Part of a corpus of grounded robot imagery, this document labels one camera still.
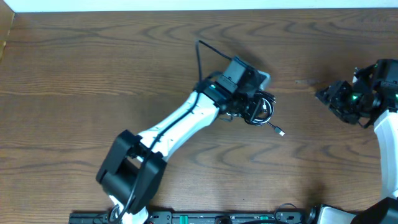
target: wood grain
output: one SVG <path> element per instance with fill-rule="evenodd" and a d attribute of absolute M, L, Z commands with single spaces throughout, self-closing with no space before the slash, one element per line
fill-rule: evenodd
<path fill-rule="evenodd" d="M 379 200 L 372 129 L 343 124 L 313 95 L 354 67 L 396 57 L 398 9 L 18 14 L 0 64 L 0 223 L 66 223 L 104 210 L 95 181 L 114 137 L 158 123 L 197 80 L 201 38 L 269 72 L 269 127 L 216 120 L 171 159 L 152 204 L 273 210 Z M 204 72 L 228 62 L 203 49 Z"/>

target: white robotic arm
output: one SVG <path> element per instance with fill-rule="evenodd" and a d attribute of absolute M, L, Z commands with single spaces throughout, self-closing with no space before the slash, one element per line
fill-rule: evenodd
<path fill-rule="evenodd" d="M 170 116 L 154 127 L 140 132 L 138 135 L 142 137 L 141 143 L 149 148 L 159 133 L 192 107 L 197 95 L 198 93 L 194 91 L 188 100 Z M 212 99 L 203 93 L 199 93 L 199 99 L 193 111 L 173 125 L 155 144 L 152 152 L 162 153 L 163 160 L 167 162 L 172 154 L 193 134 L 210 125 L 218 116 L 218 111 L 219 108 L 215 106 Z"/>
<path fill-rule="evenodd" d="M 256 70 L 240 58 L 231 60 L 224 73 L 215 72 L 202 80 L 188 100 L 154 127 L 133 135 L 122 132 L 113 142 L 96 180 L 115 203 L 117 219 L 110 223 L 143 223 L 148 216 L 145 206 L 155 195 L 167 161 L 193 134 L 210 125 L 217 116 L 239 116 L 247 124 L 269 124 L 281 136 L 284 132 L 269 120 L 274 112 L 275 97 L 263 89 L 270 76 Z M 141 161 L 138 168 L 127 157 Z"/>
<path fill-rule="evenodd" d="M 398 60 L 380 59 L 356 69 L 353 86 L 337 81 L 315 95 L 340 120 L 374 125 L 381 155 L 381 201 L 359 215 L 322 205 L 318 224 L 398 223 Z"/>
<path fill-rule="evenodd" d="M 380 146 L 380 198 L 398 197 L 398 114 L 386 110 L 374 123 Z"/>

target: black cable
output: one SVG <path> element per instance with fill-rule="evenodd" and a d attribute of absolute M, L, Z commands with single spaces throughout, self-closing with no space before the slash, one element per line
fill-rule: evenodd
<path fill-rule="evenodd" d="M 365 127 L 361 124 L 361 122 L 358 121 L 358 124 L 360 125 L 361 128 L 365 128 Z"/>
<path fill-rule="evenodd" d="M 275 99 L 273 95 L 264 91 L 257 91 L 255 96 L 259 97 L 263 101 L 263 106 L 265 105 L 267 108 L 267 113 L 264 109 L 262 109 L 260 113 L 266 113 L 267 116 L 265 118 L 256 117 L 252 121 L 245 119 L 244 121 L 250 125 L 262 126 L 268 123 L 272 115 L 274 114 L 274 105 L 272 103 L 275 103 Z"/>
<path fill-rule="evenodd" d="M 293 206 L 294 208 L 297 208 L 297 207 L 296 207 L 294 204 L 292 204 L 292 203 L 283 203 L 282 205 L 279 205 L 279 207 L 278 207 L 278 208 L 275 210 L 275 212 L 274 212 L 275 223 L 288 224 L 288 223 L 286 223 L 286 222 L 279 221 L 279 220 L 276 218 L 276 213 L 278 212 L 278 210 L 281 209 L 282 207 L 286 206 L 286 205 L 290 205 L 290 206 Z"/>
<path fill-rule="evenodd" d="M 104 222 L 103 222 L 102 220 L 100 220 L 100 216 L 102 216 L 102 215 L 108 215 L 108 214 L 107 214 L 107 213 L 100 213 L 100 214 L 97 214 L 97 215 L 93 218 L 92 224 L 103 224 Z"/>
<path fill-rule="evenodd" d="M 197 40 L 195 42 L 195 49 L 196 49 L 196 55 L 197 55 L 197 62 L 198 62 L 198 72 L 199 72 L 199 82 L 202 81 L 202 70 L 201 70 L 201 61 L 200 61 L 200 52 L 199 52 L 199 43 L 203 44 L 204 46 L 210 48 L 211 50 L 213 50 L 214 52 L 218 53 L 219 55 L 223 56 L 224 58 L 227 58 L 228 60 L 232 60 L 231 57 L 221 53 L 220 51 L 218 51 L 217 49 L 215 49 L 214 47 L 210 46 L 209 44 L 207 44 L 206 42 L 202 41 L 202 40 Z M 154 141 L 150 144 L 149 148 L 148 148 L 148 153 L 146 155 L 145 160 L 148 158 L 148 156 L 150 155 L 150 152 L 153 150 L 153 148 L 155 147 L 156 143 L 159 142 L 159 140 L 161 139 L 161 137 L 175 124 L 177 124 L 179 121 L 181 121 L 182 119 L 184 119 L 184 117 L 186 117 L 188 114 L 190 114 L 193 109 L 195 109 L 198 101 L 199 101 L 199 96 L 200 93 L 197 94 L 197 97 L 195 98 L 195 102 L 192 104 L 192 106 L 188 109 L 187 112 L 185 112 L 183 115 L 181 115 L 179 118 L 177 118 L 176 120 L 174 120 L 172 123 L 170 123 L 165 129 L 163 129 L 154 139 Z M 134 183 L 133 189 L 131 190 L 130 196 L 129 196 L 129 200 L 127 201 L 126 205 L 124 206 L 122 212 L 118 215 L 117 219 L 115 219 L 115 221 L 113 222 L 109 222 L 109 224 L 118 224 L 123 215 L 127 212 L 128 208 L 131 206 L 132 202 L 133 202 L 133 195 L 134 195 L 134 191 L 136 188 L 137 182 Z"/>
<path fill-rule="evenodd" d="M 271 126 L 272 128 L 276 128 L 276 126 L 275 125 L 273 125 L 273 124 L 271 124 L 271 122 L 267 122 L 267 124 L 269 125 L 269 126 Z"/>
<path fill-rule="evenodd" d="M 115 206 L 112 208 L 111 212 L 109 213 L 109 220 L 110 220 L 110 221 L 112 221 L 112 218 L 114 218 L 114 217 L 117 218 L 117 217 L 120 216 L 119 208 L 120 208 L 119 204 L 115 205 Z"/>
<path fill-rule="evenodd" d="M 283 221 L 279 221 L 276 217 L 277 212 L 284 206 L 286 205 L 290 205 L 293 206 L 294 208 L 297 208 L 294 204 L 292 203 L 283 203 L 282 205 L 279 205 L 279 207 L 275 210 L 274 212 L 274 219 L 273 220 L 254 220 L 254 221 L 249 221 L 249 222 L 244 222 L 244 223 L 240 223 L 240 224 L 260 224 L 260 223 L 276 223 L 276 224 L 288 224 L 286 222 Z"/>

